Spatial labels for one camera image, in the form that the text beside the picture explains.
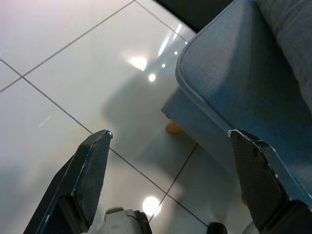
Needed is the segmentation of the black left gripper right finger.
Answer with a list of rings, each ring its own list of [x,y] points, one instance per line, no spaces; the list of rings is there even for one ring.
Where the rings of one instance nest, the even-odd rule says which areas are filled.
[[[240,129],[228,131],[237,175],[259,234],[312,234],[312,195],[275,149]]]

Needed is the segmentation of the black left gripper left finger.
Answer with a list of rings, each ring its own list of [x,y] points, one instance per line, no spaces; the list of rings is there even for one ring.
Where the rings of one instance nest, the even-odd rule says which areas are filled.
[[[55,174],[23,234],[82,234],[96,214],[113,134],[89,135]]]

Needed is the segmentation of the grey fabric pillow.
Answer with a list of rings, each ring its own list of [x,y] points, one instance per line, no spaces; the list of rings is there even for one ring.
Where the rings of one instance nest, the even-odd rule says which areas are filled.
[[[312,0],[256,0],[312,114]]]

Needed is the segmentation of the white and black robot leg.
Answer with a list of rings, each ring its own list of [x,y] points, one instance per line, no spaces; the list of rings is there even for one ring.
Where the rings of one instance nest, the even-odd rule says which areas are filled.
[[[113,207],[105,212],[97,234],[152,234],[152,230],[144,212]]]

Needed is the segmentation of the black round robot part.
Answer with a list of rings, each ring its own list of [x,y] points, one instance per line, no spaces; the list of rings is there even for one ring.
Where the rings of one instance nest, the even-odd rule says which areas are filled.
[[[224,224],[219,222],[211,222],[208,225],[206,234],[228,234],[228,231]]]

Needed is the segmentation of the orange wooden sofa leg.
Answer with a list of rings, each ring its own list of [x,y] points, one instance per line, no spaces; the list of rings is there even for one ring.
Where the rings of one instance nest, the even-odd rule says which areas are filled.
[[[170,121],[165,126],[165,130],[167,133],[172,134],[172,135],[183,133],[183,129],[178,124],[176,124],[174,121]]]

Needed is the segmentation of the blue-grey fabric sofa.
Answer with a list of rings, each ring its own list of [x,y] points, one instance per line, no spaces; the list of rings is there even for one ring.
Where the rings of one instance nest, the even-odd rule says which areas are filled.
[[[257,0],[234,0],[182,50],[163,113],[225,170],[241,129],[271,145],[312,194],[312,112]]]

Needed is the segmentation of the black furniture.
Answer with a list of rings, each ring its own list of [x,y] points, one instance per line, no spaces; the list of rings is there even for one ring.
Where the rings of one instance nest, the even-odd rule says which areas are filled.
[[[234,0],[154,0],[196,33]]]

